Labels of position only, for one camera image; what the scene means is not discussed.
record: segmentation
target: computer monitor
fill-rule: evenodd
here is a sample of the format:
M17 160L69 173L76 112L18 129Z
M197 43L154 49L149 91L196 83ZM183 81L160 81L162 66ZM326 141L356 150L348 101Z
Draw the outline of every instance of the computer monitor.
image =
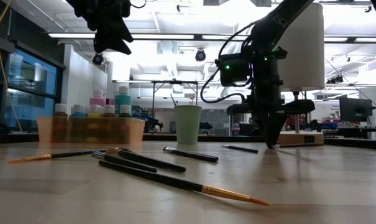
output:
M372 101L363 99L340 98L341 121L367 121L373 115Z

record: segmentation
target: wooden table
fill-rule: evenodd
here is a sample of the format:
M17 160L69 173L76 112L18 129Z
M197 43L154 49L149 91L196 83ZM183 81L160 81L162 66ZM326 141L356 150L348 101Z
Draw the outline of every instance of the wooden table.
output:
M266 200L272 206L215 198L98 166L90 156L7 164L11 158L107 146L5 144L0 148L0 223L376 223L376 151L336 146L265 150L263 143L181 146L219 157L218 164L164 154L175 142L130 149L185 166L159 173Z

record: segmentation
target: orange plastic container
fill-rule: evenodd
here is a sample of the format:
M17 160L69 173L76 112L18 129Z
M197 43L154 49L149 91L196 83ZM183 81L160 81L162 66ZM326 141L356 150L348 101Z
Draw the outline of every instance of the orange plastic container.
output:
M40 142L133 144L142 142L145 128L145 121L118 117L41 116L37 124Z

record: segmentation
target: green cup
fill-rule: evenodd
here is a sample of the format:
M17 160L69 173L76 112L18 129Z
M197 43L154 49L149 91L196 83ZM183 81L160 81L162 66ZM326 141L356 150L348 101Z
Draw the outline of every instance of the green cup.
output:
M197 144L201 107L193 105L175 106L178 144Z

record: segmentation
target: white jar lid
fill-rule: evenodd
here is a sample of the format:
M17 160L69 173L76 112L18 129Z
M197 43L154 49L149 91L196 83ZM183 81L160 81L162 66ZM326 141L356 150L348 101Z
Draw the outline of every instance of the white jar lid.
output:
M120 114L131 114L131 106L130 105L121 105L119 113Z
M114 105L105 105L106 114L114 114Z
M74 105L73 106L73 112L74 113L85 113L85 107L84 105Z
M128 86L119 86L119 94L128 95Z
M89 113L100 114L101 113L101 106L99 106L99 105L90 105L89 106Z
M67 105L63 103L57 103L55 105L55 112L56 113L66 113Z
M103 91L102 90L94 90L94 97L100 97L102 98Z

